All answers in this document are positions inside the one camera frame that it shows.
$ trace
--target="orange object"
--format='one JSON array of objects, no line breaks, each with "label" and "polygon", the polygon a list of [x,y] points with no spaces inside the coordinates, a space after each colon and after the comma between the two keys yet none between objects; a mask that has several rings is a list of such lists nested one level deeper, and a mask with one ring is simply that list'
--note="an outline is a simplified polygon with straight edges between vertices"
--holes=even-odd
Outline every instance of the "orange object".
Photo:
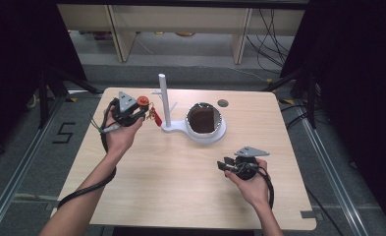
[{"label": "orange object", "polygon": [[148,104],[149,104],[149,98],[147,98],[147,96],[138,97],[138,105],[139,106],[146,106]]}]

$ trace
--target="white base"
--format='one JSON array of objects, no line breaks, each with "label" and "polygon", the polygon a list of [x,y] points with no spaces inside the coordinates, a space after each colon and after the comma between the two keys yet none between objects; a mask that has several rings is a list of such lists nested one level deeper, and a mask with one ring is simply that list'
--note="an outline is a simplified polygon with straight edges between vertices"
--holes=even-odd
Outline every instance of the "white base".
[{"label": "white base", "polygon": [[222,119],[219,129],[216,131],[216,133],[212,137],[209,137],[209,138],[195,137],[194,134],[191,134],[189,132],[189,130],[187,129],[187,124],[186,124],[185,120],[180,120],[180,121],[173,121],[172,120],[170,127],[167,127],[166,122],[163,121],[161,128],[165,133],[183,132],[188,137],[190,137],[190,139],[192,139],[193,141],[195,141],[199,144],[211,145],[211,144],[219,141],[224,136],[224,134],[226,133],[226,130],[227,130],[227,125],[226,125],[226,122],[224,121],[224,119]]}]

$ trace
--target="aluminum rail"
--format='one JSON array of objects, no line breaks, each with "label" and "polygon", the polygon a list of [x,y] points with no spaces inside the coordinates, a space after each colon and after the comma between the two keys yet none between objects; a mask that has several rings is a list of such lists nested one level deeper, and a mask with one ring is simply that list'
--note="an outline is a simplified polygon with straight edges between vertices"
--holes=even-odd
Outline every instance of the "aluminum rail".
[{"label": "aluminum rail", "polygon": [[[305,113],[305,109],[300,108],[298,112],[300,113],[300,115],[302,115]],[[311,125],[309,124],[307,119],[303,119],[303,126],[309,136],[309,139],[311,140],[312,145],[314,146],[318,159],[320,160],[321,165],[324,168],[330,185],[336,195],[337,200],[340,203],[340,206],[342,207],[343,213],[345,214],[346,219],[348,220],[354,235],[370,235],[360,217],[360,214],[358,213],[355,204],[353,203],[342,180],[340,179],[340,176],[337,173],[337,170],[334,167],[334,164],[330,156],[328,155],[327,150],[325,149],[321,139],[319,138],[317,131],[311,128]]]},{"label": "aluminum rail", "polygon": [[59,108],[62,104],[64,104],[64,102],[65,97],[57,97],[55,99],[50,109],[51,115],[45,122],[45,125],[42,128],[38,129],[38,131],[36,132],[36,135],[30,143],[27,152],[25,153],[24,157],[16,168],[4,191],[0,195],[0,222],[2,221],[6,211],[8,210],[12,199],[15,197],[16,192],[18,191],[23,180],[25,179],[25,176],[28,173],[28,170],[33,160],[35,159],[37,152],[39,151],[39,148],[46,136],[46,133],[52,124],[52,120],[54,119],[55,114],[58,112]]}]

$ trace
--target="floor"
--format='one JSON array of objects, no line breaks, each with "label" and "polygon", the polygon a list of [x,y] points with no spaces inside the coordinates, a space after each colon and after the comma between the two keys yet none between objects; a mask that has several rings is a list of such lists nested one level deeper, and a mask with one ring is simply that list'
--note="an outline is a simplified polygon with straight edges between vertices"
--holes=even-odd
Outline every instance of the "floor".
[{"label": "floor", "polygon": [[[132,69],[148,66],[152,68],[152,71],[153,68],[159,71],[160,68],[170,67],[180,68],[184,73],[189,70],[194,72],[224,69],[228,74],[239,73],[266,84],[269,79],[278,80],[278,72],[280,71],[280,67],[276,63],[259,57],[249,42],[246,44],[242,64],[235,65],[229,35],[198,33],[184,37],[171,32],[163,34],[141,32],[138,34],[131,55],[125,63],[118,62],[111,40],[95,40],[91,33],[81,34],[77,31],[71,31],[70,37],[79,53],[88,79],[94,85],[100,86],[106,85],[101,80],[105,75],[109,75],[113,68]],[[249,40],[257,47],[260,44],[256,35],[250,35]],[[285,48],[290,48],[293,42],[292,37],[286,36],[278,36],[278,40]],[[270,48],[276,47],[272,41],[266,43]],[[281,62],[277,52],[266,51]],[[107,67],[108,70],[111,69],[100,75],[98,72],[96,72],[97,74],[91,73],[95,71],[96,66],[109,66]],[[113,82],[105,81],[109,83],[107,85],[119,83],[119,77],[116,75],[114,77]],[[280,104],[281,108],[291,106],[288,103],[288,99],[291,99],[289,96],[291,85],[292,83],[278,88],[276,91],[278,99],[282,103]],[[69,86],[69,89],[78,90],[72,85]],[[95,96],[82,96],[80,105],[84,109],[87,107],[94,109],[98,99]],[[0,235],[34,235],[49,218],[57,199],[56,196],[61,189],[61,183],[65,181],[68,170],[73,163],[73,159],[69,156],[73,156],[73,153],[78,151],[89,117],[79,118],[83,121],[76,122],[73,128],[73,138],[67,144],[66,150],[59,150],[58,146],[52,146],[52,143],[58,139],[57,131],[60,128],[67,129],[64,126],[64,121],[75,119],[74,114],[76,112],[89,112],[89,110],[79,111],[79,109],[82,108],[67,101],[59,109],[57,116],[61,117],[61,120],[53,122],[53,128],[47,131],[46,136],[44,136],[44,144],[37,150],[38,155],[44,156],[45,159],[36,158],[24,171],[24,177],[19,180],[21,181],[20,186],[14,193],[12,203],[0,221]],[[294,118],[298,118],[303,113],[303,109],[293,108],[284,110],[283,116],[284,122],[290,126],[289,135],[304,182],[309,192],[313,193],[310,195],[310,200],[316,213],[317,228],[312,232],[293,231],[285,232],[285,234],[338,235],[340,230],[343,235],[386,235],[385,215],[368,191],[361,176],[349,164],[350,157],[340,143],[326,114],[321,111],[315,113],[317,129],[312,130],[305,119],[296,119],[294,122]],[[24,153],[32,144],[32,137],[38,135],[38,130],[34,125],[37,122],[38,110],[35,106],[22,117],[19,122],[21,125],[18,125],[7,142],[6,147],[9,148],[6,148],[5,153],[0,154],[0,196],[5,187],[12,181],[11,177],[15,174],[17,167],[22,164]],[[125,235],[150,234],[150,231],[144,229],[134,232],[133,229],[114,230],[111,226],[93,225],[88,228],[86,235],[117,235],[122,232],[125,232]]]}]

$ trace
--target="tape mark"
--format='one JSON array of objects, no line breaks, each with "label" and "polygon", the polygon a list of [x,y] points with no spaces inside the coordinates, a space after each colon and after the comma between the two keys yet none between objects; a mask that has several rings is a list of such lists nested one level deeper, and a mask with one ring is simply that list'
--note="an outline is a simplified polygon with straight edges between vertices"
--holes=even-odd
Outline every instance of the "tape mark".
[{"label": "tape mark", "polygon": [[52,142],[52,144],[64,145],[64,144],[67,144],[67,143],[70,142],[70,139],[71,139],[71,137],[73,136],[74,133],[72,133],[72,132],[63,132],[62,131],[64,129],[64,127],[68,126],[68,125],[76,125],[76,123],[75,122],[63,122],[62,125],[61,125],[60,130],[57,133],[57,135],[60,135],[60,136],[68,136],[67,140],[66,141],[54,141],[54,142]]}]

